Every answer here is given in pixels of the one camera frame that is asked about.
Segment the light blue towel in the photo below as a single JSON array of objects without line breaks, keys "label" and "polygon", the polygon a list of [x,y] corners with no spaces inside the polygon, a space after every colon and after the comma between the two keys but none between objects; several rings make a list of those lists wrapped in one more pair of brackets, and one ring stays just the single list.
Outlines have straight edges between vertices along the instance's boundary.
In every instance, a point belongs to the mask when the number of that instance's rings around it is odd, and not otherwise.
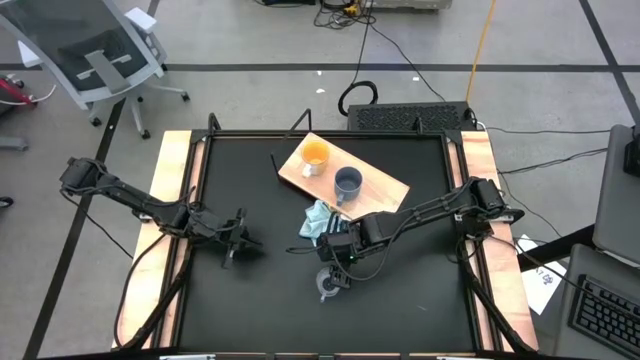
[{"label": "light blue towel", "polygon": [[316,240],[322,233],[340,232],[345,228],[346,221],[340,218],[339,213],[332,213],[329,206],[323,201],[316,200],[312,207],[305,210],[305,213],[307,218],[302,224],[298,235],[311,239],[313,246],[316,245]]}]

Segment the chair wheel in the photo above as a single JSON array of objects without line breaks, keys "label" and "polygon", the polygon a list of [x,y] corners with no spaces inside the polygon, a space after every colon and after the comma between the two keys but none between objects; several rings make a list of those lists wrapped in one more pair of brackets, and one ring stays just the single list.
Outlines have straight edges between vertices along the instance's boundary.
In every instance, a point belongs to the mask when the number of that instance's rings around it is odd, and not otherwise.
[{"label": "chair wheel", "polygon": [[0,209],[6,209],[13,205],[13,199],[7,196],[0,197]]}]

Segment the orange cup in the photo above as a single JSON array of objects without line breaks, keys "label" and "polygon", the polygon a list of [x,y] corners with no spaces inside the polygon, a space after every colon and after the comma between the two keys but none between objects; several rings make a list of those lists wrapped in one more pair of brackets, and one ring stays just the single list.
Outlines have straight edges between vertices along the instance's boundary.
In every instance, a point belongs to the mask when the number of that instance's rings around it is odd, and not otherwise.
[{"label": "orange cup", "polygon": [[321,141],[309,141],[302,148],[302,160],[305,162],[302,176],[322,174],[329,163],[329,145]]}]

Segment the wooden table edge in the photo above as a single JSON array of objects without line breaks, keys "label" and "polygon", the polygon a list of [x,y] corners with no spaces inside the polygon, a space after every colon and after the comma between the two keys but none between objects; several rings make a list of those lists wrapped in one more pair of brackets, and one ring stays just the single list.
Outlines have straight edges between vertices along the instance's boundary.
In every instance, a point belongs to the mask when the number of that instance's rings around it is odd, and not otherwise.
[{"label": "wooden table edge", "polygon": [[[488,134],[486,132],[462,132],[462,138],[469,175],[493,179],[499,186],[500,182]],[[151,195],[165,201],[179,198],[190,141],[191,131],[165,132],[151,185]],[[449,143],[448,150],[454,182],[456,186],[459,186],[462,183],[462,178],[455,145]],[[200,142],[196,145],[196,153],[191,169],[190,186],[197,186],[203,152],[204,143]],[[508,225],[493,224],[493,227],[496,237],[511,240],[511,230]],[[159,231],[155,224],[142,224],[135,256],[137,257],[147,248],[150,241],[152,241],[150,239],[155,239],[158,235]],[[125,343],[135,334],[159,300],[160,288],[169,255],[169,241],[165,240],[163,242],[164,244],[160,244],[147,255],[147,259],[140,262],[138,269],[136,269],[132,275],[118,325],[118,333],[122,343]],[[496,305],[520,337],[522,337],[529,346],[537,349],[538,343],[531,321],[515,250],[496,240],[485,241],[483,247]],[[174,266],[176,271],[180,267],[185,248],[186,241],[182,239],[179,243],[176,265]],[[475,259],[472,261],[472,267],[474,271],[477,268]],[[141,287],[147,291],[135,291],[136,285],[140,284],[142,284]],[[160,337],[160,345],[162,347],[170,346],[171,344],[175,328],[177,298],[177,296],[174,298],[165,314],[165,321]],[[476,308],[478,310],[483,347],[485,349],[493,349],[494,346],[489,335],[488,317],[484,307],[477,298]],[[504,339],[502,342],[504,349],[510,350],[509,345]],[[145,347],[148,347],[149,344],[150,342],[147,341]]]}]

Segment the red object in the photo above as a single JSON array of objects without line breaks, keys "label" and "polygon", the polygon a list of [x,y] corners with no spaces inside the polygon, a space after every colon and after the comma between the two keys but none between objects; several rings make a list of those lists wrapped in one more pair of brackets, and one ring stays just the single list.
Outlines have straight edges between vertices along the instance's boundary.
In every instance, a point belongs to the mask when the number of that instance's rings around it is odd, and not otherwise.
[{"label": "red object", "polygon": [[17,86],[4,79],[0,79],[0,88],[6,90],[10,96],[16,99],[16,102],[23,102],[27,105],[34,105],[34,103],[31,102],[31,99],[29,99],[28,96],[24,95]]}]

